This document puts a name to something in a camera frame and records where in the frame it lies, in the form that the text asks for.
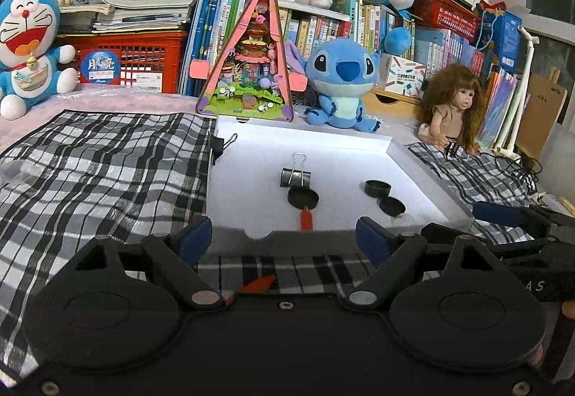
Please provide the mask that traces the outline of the person's right hand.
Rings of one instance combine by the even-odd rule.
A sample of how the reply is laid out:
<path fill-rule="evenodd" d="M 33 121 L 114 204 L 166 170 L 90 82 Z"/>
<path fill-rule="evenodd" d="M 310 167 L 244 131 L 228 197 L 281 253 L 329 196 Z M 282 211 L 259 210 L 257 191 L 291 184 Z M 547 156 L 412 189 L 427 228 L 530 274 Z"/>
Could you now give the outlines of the person's right hand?
<path fill-rule="evenodd" d="M 561 306 L 562 314 L 571 320 L 575 319 L 575 301 L 565 301 Z"/>

